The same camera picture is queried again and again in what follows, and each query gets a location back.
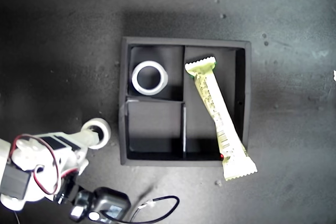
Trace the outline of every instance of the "wire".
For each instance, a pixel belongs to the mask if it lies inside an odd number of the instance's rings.
[[[135,217],[137,216],[137,214],[140,212],[141,209],[142,209],[142,208],[139,208],[139,207],[136,209],[136,211],[135,211],[134,214],[132,215],[132,218],[131,218],[130,222],[132,222],[132,221],[135,219]]]
[[[58,163],[57,163],[57,160],[56,160],[56,157],[55,157],[55,154],[54,154],[54,150],[51,148],[51,146],[46,142],[44,141],[42,138],[39,138],[39,137],[36,137],[36,136],[32,136],[32,135],[29,135],[29,134],[21,134],[19,136],[17,136],[14,141],[13,141],[13,144],[12,144],[12,149],[9,153],[9,157],[11,158],[12,157],[12,154],[16,148],[16,142],[22,138],[22,137],[29,137],[29,138],[32,138],[32,139],[35,139],[36,141],[38,141],[40,144],[42,144],[43,146],[45,146],[50,154],[52,155],[52,158],[54,159],[54,163],[55,163],[55,168],[56,168],[56,173],[57,173],[57,182],[56,182],[56,187],[54,189],[54,191],[51,193],[49,192],[41,183],[40,181],[38,180],[36,174],[37,174],[37,170],[41,167],[44,167],[43,165],[37,165],[35,167],[35,169],[33,170],[33,177],[34,177],[34,180],[36,182],[36,184],[38,185],[38,187],[47,195],[53,195],[57,192],[58,190],[58,187],[60,185],[60,172],[59,172],[59,168],[58,168]]]
[[[135,211],[135,213],[133,214],[132,218],[131,218],[131,221],[124,221],[124,220],[118,220],[118,219],[115,219],[115,218],[112,218],[111,216],[109,216],[107,213],[108,213],[108,210],[103,210],[103,211],[100,211],[106,218],[108,218],[109,220],[112,220],[112,221],[117,221],[117,222],[120,222],[120,223],[124,223],[124,224],[154,224],[154,223],[157,223],[161,220],[164,220],[165,218],[167,218],[169,215],[171,215],[173,213],[173,211],[175,211],[175,209],[177,208],[177,206],[179,205],[180,203],[180,199],[176,196],[164,196],[164,197],[160,197],[160,198],[156,198],[156,199],[153,199],[153,201],[159,201],[159,200],[163,200],[163,199],[176,199],[176,203],[175,205],[172,207],[172,209],[167,212],[164,216],[161,216],[155,220],[150,220],[150,221],[143,221],[143,222],[132,222],[132,220],[135,218],[135,215],[137,215],[137,213],[142,209],[144,208],[145,206],[148,205],[148,202],[142,204],[140,207],[138,207],[138,209]]]
[[[16,217],[16,220],[17,220],[17,224],[20,224],[20,220],[19,220],[19,217],[17,216],[16,211],[13,211],[13,212],[14,212],[14,214],[15,214],[15,217]]]

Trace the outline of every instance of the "white plastic part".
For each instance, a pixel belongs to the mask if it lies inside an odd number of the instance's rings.
[[[26,203],[25,200],[18,200],[3,194],[0,195],[0,201],[5,207],[13,211],[21,211]]]
[[[70,215],[74,217],[80,217],[83,212],[84,212],[84,207],[75,206],[73,210],[71,211]]]
[[[138,74],[145,67],[153,67],[160,73],[160,82],[153,89],[145,89],[141,87],[138,83]],[[132,74],[132,83],[133,83],[134,88],[137,90],[137,92],[144,94],[144,95],[155,95],[161,92],[166,87],[168,83],[168,74],[159,63],[148,60],[148,61],[144,61],[140,63],[139,65],[135,67],[135,69],[133,70],[133,74]]]
[[[10,150],[10,143],[0,139],[0,183],[4,175]]]
[[[97,213],[97,212],[91,212],[89,213],[89,219],[90,220],[93,220],[93,221],[96,221],[96,220],[99,220],[100,218],[100,214]]]
[[[100,142],[96,145],[89,146],[90,149],[97,150],[97,149],[100,149],[100,148],[104,147],[108,143],[108,141],[110,140],[110,138],[111,138],[111,128],[110,128],[110,125],[108,124],[108,122],[105,121],[104,119],[94,118],[94,119],[89,120],[88,122],[86,122],[83,125],[82,131],[89,130],[92,127],[98,127],[103,132],[103,138],[100,140]]]

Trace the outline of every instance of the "black cable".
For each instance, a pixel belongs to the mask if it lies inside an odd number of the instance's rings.
[[[176,196],[164,196],[164,197],[160,197],[160,198],[156,198],[156,199],[153,199],[153,201],[159,201],[159,200],[163,200],[163,199],[176,199],[176,203],[175,205],[172,207],[172,209],[170,209],[169,212],[167,212],[164,216],[161,216],[155,220],[150,220],[150,221],[143,221],[143,222],[132,222],[132,221],[124,221],[124,220],[118,220],[118,219],[114,219],[112,218],[111,216],[109,216],[107,213],[108,213],[108,210],[103,210],[103,211],[100,211],[106,218],[108,218],[109,220],[112,220],[112,221],[117,221],[117,222],[120,222],[120,223],[124,223],[124,224],[154,224],[154,223],[157,223],[161,220],[164,220],[165,218],[167,218],[169,215],[171,215],[173,213],[173,211],[175,211],[175,209],[177,208],[177,206],[179,205],[180,203],[180,199],[177,198]],[[132,216],[132,219],[133,220],[135,218],[135,215],[140,211],[140,209],[137,209],[135,211],[135,213],[133,214]]]
[[[136,209],[136,211],[135,211],[134,214],[132,215],[132,218],[131,218],[130,222],[134,221],[135,217],[137,216],[138,212],[140,212],[141,209],[142,209],[142,208],[139,208],[139,207]]]

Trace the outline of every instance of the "gray floor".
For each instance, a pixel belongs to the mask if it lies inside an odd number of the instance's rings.
[[[248,151],[257,174],[224,182],[221,168],[120,165],[125,35],[251,41]],[[162,223],[335,223],[335,39],[336,0],[0,0],[0,137],[71,133],[101,116],[112,141],[90,151],[80,182],[123,191],[133,203],[178,195]],[[18,215],[22,224],[71,223],[69,209],[45,200]],[[15,223],[12,212],[0,213]]]

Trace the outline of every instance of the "barcode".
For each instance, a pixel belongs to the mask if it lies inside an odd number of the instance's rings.
[[[223,149],[230,146],[230,144],[227,142],[227,136],[225,135],[224,130],[217,132],[217,135],[218,141],[221,143]]]

